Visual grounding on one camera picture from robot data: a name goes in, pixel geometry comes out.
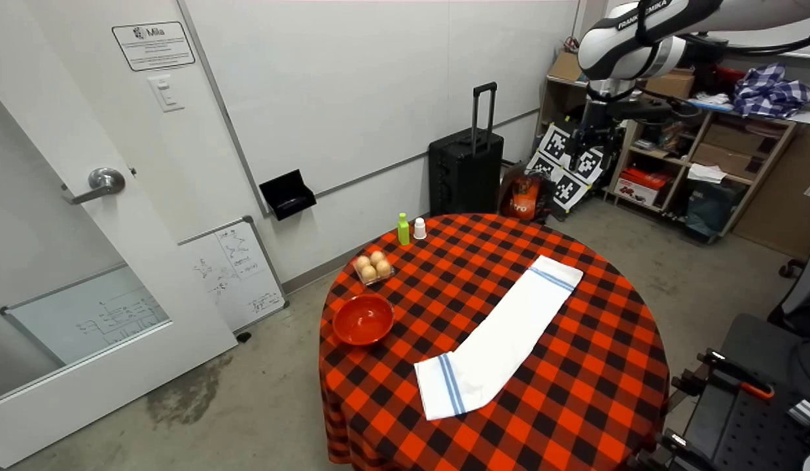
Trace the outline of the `wall sign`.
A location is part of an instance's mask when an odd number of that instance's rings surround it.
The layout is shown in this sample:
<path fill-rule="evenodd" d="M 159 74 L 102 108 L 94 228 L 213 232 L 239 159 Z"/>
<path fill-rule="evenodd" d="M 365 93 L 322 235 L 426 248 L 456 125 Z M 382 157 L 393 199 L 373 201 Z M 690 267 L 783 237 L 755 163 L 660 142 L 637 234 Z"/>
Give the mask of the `wall sign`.
<path fill-rule="evenodd" d="M 112 34 L 130 71 L 160 71 L 193 65 L 195 54 L 179 21 L 114 26 Z"/>

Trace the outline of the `stack of marker boards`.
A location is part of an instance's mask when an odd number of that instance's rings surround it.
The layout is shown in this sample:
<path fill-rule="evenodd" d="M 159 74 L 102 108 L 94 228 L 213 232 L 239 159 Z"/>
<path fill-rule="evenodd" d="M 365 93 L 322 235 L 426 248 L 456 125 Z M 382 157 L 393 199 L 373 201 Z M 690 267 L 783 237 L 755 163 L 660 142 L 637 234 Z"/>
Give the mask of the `stack of marker boards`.
<path fill-rule="evenodd" d="M 597 156 L 591 148 L 582 156 L 578 170 L 570 170 L 571 156 L 569 140 L 571 125 L 567 122 L 552 122 L 528 161 L 527 170 L 548 170 L 554 182 L 554 203 L 558 209 L 568 213 L 592 190 L 599 188 L 603 175 L 611 165 L 597 164 Z"/>

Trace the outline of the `blue checked cloth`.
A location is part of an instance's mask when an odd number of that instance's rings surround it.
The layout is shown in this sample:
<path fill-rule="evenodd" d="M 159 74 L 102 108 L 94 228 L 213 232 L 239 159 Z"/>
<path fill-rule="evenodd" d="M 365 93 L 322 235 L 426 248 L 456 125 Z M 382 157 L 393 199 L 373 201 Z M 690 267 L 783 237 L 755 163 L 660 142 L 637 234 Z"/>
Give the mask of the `blue checked cloth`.
<path fill-rule="evenodd" d="M 749 69 L 737 81 L 732 107 L 741 116 L 788 119 L 810 104 L 810 87 L 786 80 L 785 66 L 769 63 Z"/>

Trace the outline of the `office chair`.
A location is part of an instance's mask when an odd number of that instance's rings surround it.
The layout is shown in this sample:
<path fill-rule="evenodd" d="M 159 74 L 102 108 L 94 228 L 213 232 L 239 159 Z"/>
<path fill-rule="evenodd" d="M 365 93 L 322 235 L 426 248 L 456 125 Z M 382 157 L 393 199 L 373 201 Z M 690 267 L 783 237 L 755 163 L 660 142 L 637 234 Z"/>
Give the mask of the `office chair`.
<path fill-rule="evenodd" d="M 790 291 L 767 316 L 767 322 L 810 340 L 810 256 Z"/>

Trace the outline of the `black suitcase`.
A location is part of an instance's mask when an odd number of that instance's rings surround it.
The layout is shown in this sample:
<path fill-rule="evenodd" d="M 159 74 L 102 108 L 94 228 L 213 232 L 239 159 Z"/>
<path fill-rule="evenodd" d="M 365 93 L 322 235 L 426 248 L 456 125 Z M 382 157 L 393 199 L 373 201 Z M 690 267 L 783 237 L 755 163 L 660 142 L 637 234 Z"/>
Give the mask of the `black suitcase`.
<path fill-rule="evenodd" d="M 480 95 L 489 96 L 488 122 L 479 128 Z M 500 205 L 504 138 L 493 130 L 497 83 L 473 89 L 470 128 L 429 143 L 430 215 L 496 213 Z"/>

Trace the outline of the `clear egg tray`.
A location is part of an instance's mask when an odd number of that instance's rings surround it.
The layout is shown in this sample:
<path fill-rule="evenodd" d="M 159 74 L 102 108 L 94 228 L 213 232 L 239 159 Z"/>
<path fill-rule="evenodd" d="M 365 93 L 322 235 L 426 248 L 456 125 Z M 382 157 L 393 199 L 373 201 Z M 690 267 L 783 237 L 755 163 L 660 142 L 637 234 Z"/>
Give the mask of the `clear egg tray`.
<path fill-rule="evenodd" d="M 352 260 L 352 268 L 365 286 L 391 278 L 396 270 L 384 251 L 360 254 Z"/>

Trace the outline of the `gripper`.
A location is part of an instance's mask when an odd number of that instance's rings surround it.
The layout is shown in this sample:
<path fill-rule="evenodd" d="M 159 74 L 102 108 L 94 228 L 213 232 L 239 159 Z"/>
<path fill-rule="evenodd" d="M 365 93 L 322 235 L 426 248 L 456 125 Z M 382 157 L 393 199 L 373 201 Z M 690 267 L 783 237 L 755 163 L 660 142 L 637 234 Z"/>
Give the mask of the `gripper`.
<path fill-rule="evenodd" d="M 604 102 L 599 99 L 587 98 L 580 121 L 580 136 L 572 136 L 570 140 L 570 170 L 578 170 L 582 156 L 590 149 L 597 156 L 597 164 L 610 164 L 610 143 L 618 138 L 618 126 L 627 99 Z"/>

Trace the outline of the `small whiteboard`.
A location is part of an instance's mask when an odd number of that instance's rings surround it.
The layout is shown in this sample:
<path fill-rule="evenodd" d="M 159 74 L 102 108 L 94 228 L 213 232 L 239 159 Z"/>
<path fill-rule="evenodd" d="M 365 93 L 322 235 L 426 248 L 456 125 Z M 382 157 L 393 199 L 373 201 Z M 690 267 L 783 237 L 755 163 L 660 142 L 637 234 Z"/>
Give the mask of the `small whiteboard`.
<path fill-rule="evenodd" d="M 288 305 L 250 215 L 179 242 L 208 297 L 235 333 Z"/>

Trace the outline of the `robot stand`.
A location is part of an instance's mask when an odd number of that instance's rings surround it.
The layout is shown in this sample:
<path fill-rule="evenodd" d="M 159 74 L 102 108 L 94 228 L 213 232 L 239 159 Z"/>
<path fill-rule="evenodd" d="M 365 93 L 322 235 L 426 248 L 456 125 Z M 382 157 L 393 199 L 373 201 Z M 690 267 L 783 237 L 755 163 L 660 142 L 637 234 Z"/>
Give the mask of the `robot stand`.
<path fill-rule="evenodd" d="M 773 382 L 773 399 L 708 384 L 700 362 L 673 378 L 669 409 L 696 400 L 685 431 L 665 429 L 627 471 L 810 471 L 810 340 L 740 314 L 718 351 Z"/>

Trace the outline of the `light switch plate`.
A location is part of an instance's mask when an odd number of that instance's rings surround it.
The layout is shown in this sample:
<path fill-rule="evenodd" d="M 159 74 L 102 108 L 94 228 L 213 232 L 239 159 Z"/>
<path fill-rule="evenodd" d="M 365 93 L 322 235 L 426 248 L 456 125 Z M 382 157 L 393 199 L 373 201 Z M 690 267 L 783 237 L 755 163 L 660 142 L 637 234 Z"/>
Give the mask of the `light switch plate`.
<path fill-rule="evenodd" d="M 156 96 L 160 110 L 163 113 L 180 111 L 185 108 L 183 102 L 180 102 L 173 92 L 171 75 L 156 75 L 155 77 L 147 77 L 146 80 L 150 84 L 150 88 Z"/>

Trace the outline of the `orange bag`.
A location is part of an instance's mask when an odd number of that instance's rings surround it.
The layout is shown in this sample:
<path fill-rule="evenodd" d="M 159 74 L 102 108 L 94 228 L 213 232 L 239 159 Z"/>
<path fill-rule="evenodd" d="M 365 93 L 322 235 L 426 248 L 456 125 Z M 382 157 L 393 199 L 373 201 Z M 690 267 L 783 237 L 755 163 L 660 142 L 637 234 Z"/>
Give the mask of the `orange bag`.
<path fill-rule="evenodd" d="M 523 222 L 545 226 L 552 214 L 554 182 L 548 170 L 529 171 L 515 166 L 504 173 L 498 214 Z"/>

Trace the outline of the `red black checked tablecloth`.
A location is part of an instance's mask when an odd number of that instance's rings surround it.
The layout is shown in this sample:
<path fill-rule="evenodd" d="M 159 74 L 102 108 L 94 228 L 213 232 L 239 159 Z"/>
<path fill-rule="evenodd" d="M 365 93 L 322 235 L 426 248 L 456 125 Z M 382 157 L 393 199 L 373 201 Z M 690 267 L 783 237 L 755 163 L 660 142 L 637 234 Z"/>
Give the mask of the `red black checked tablecloth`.
<path fill-rule="evenodd" d="M 396 273 L 365 286 L 337 275 L 319 326 L 319 384 L 331 462 L 356 471 L 621 471 L 663 426 L 669 367 L 635 287 L 600 254 L 549 227 L 494 214 L 444 215 L 428 238 L 384 251 Z M 414 366 L 452 351 L 537 257 L 584 274 L 533 352 L 483 408 L 426 420 Z M 395 311 L 373 345 L 334 335 L 337 309 L 376 293 Z"/>

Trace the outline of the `dark green bin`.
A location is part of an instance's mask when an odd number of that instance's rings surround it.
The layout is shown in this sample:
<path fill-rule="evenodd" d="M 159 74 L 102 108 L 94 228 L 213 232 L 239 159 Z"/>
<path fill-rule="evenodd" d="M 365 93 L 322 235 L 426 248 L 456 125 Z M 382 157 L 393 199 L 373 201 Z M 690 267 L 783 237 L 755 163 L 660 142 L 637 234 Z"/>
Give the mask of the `dark green bin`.
<path fill-rule="evenodd" d="M 726 224 L 748 191 L 748 186 L 728 180 L 719 184 L 692 181 L 685 214 L 685 236 L 710 245 L 719 239 Z"/>

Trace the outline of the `cardboard box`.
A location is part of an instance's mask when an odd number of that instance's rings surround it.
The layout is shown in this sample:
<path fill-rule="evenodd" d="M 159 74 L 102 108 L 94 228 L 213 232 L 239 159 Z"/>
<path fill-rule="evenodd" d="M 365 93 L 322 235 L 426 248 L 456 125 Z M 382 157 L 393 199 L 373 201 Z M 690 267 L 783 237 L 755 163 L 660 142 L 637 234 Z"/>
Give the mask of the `cardboard box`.
<path fill-rule="evenodd" d="M 569 51 L 560 51 L 555 57 L 554 64 L 548 71 L 548 77 L 567 82 L 587 82 L 584 72 L 578 64 L 578 56 Z"/>
<path fill-rule="evenodd" d="M 693 68 L 674 68 L 662 77 L 650 78 L 643 87 L 657 94 L 689 99 L 694 81 Z"/>

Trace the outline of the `wooden shelf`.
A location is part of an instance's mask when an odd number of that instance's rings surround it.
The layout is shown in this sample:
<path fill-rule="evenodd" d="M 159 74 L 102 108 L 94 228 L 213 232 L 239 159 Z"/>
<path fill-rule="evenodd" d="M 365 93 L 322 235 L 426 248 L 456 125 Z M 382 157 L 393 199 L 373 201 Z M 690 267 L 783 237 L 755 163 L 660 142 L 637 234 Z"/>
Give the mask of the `wooden shelf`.
<path fill-rule="evenodd" d="M 573 107 L 584 107 L 585 105 L 585 91 L 587 82 L 567 82 L 566 80 L 558 80 L 558 78 L 550 78 L 546 75 L 546 82 L 542 93 L 542 103 L 540 104 L 540 132 L 544 134 L 546 128 L 552 122 L 567 122 L 567 113 Z M 751 197 L 748 193 L 755 193 L 765 182 L 767 174 L 774 169 L 779 159 L 790 146 L 794 135 L 802 128 L 803 122 L 800 118 L 803 116 L 810 117 L 810 113 L 800 113 L 793 116 L 790 120 L 770 120 L 763 117 L 750 116 L 743 119 L 729 110 L 724 109 L 710 109 L 704 108 L 699 116 L 695 118 L 695 125 L 689 131 L 683 131 L 680 134 L 679 141 L 686 146 L 685 152 L 665 152 L 658 147 L 643 148 L 637 145 L 637 141 L 644 137 L 650 128 L 647 125 L 634 122 L 633 120 L 626 120 L 618 126 L 618 142 L 620 146 L 614 157 L 612 157 L 611 165 L 608 172 L 611 173 L 609 182 L 602 178 L 602 183 L 595 191 L 600 191 L 603 199 L 612 198 L 615 203 L 629 202 L 632 205 L 647 209 L 654 214 L 670 215 L 673 202 L 675 198 L 683 195 L 686 185 L 692 182 L 689 178 L 690 167 L 694 163 L 690 161 L 692 153 L 695 151 L 696 146 L 701 142 L 704 133 L 707 131 L 708 126 L 713 123 L 722 123 L 726 126 L 731 126 L 732 120 L 740 122 L 740 128 L 745 128 L 748 132 L 759 134 L 765 137 L 774 137 L 778 143 L 765 161 L 764 166 L 759 171 L 758 175 L 753 180 L 740 178 L 733 174 L 725 173 L 722 181 L 733 180 L 748 186 L 748 191 L 743 196 L 742 201 L 737 206 L 736 211 L 733 212 L 730 220 L 726 224 L 721 236 L 731 232 L 738 220 L 742 218 L 746 206 L 751 202 Z M 620 173 L 628 167 L 637 167 L 644 172 L 663 172 L 673 176 L 673 182 L 668 187 L 668 193 L 662 200 L 659 207 L 656 206 L 643 206 L 633 201 L 620 198 L 614 194 L 614 186 L 620 176 Z"/>

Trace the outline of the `wall whiteboard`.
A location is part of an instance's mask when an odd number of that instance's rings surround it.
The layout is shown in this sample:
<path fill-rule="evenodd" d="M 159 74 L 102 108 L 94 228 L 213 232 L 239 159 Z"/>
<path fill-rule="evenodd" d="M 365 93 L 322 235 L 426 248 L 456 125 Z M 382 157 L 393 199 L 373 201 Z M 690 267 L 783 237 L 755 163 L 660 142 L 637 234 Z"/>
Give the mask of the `wall whiteboard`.
<path fill-rule="evenodd" d="M 546 72 L 579 0 L 177 0 L 262 214 L 294 170 L 316 196 L 409 164 L 468 128 L 497 83 L 495 131 L 533 148 Z"/>

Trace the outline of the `stack of cardboard boxes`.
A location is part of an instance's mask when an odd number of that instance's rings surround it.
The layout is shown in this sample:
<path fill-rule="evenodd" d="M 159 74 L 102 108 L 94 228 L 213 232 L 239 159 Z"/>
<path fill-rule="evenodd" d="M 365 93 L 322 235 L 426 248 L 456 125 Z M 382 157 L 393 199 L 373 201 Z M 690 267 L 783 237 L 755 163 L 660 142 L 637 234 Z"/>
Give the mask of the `stack of cardboard boxes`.
<path fill-rule="evenodd" d="M 713 123 L 708 126 L 690 161 L 717 166 L 724 173 L 753 180 L 777 143 L 774 137 L 748 132 L 739 126 Z"/>

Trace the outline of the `black wall tray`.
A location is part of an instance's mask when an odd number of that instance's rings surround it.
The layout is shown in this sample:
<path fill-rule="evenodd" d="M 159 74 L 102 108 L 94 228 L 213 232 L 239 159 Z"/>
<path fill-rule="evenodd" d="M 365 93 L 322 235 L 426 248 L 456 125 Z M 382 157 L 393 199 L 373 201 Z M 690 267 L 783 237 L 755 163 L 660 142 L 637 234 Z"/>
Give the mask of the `black wall tray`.
<path fill-rule="evenodd" d="M 285 220 L 317 203 L 315 194 L 304 182 L 299 169 L 263 182 L 258 188 L 276 220 Z"/>

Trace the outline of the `red bowl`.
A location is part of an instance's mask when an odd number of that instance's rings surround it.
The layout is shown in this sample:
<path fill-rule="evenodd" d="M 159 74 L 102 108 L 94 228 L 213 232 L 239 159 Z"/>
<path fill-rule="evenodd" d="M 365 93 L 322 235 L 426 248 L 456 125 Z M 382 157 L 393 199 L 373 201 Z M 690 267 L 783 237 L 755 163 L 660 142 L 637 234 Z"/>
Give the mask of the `red bowl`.
<path fill-rule="evenodd" d="M 373 345 L 382 340 L 395 324 L 395 310 L 376 293 L 355 296 L 336 310 L 332 319 L 334 335 L 354 346 Z"/>

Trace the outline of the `white door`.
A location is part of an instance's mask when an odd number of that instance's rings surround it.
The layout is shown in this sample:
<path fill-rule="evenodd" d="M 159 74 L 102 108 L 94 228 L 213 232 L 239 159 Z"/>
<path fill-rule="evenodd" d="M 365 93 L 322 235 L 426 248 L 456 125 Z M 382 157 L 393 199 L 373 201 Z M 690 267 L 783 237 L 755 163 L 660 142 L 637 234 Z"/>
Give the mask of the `white door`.
<path fill-rule="evenodd" d="M 70 205 L 88 176 L 114 196 Z M 237 345 L 24 0 L 0 0 L 0 468 Z"/>

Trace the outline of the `white cloth with blue stripes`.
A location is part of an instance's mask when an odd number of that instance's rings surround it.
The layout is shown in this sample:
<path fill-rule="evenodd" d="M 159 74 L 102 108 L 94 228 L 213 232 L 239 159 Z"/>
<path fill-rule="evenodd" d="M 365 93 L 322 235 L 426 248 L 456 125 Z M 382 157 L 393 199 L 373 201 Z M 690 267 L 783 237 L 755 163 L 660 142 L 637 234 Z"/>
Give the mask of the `white cloth with blue stripes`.
<path fill-rule="evenodd" d="M 501 392 L 584 276 L 540 256 L 456 348 L 415 364 L 429 421 L 480 409 Z"/>

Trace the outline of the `red box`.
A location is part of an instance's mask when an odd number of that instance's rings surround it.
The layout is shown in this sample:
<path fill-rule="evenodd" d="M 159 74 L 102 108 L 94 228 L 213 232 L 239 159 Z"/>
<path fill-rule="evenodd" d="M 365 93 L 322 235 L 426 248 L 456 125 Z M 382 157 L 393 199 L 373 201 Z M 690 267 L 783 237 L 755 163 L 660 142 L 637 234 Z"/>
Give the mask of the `red box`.
<path fill-rule="evenodd" d="M 637 167 L 628 167 L 618 176 L 614 194 L 639 205 L 659 207 L 673 179 L 668 173 L 644 172 Z"/>

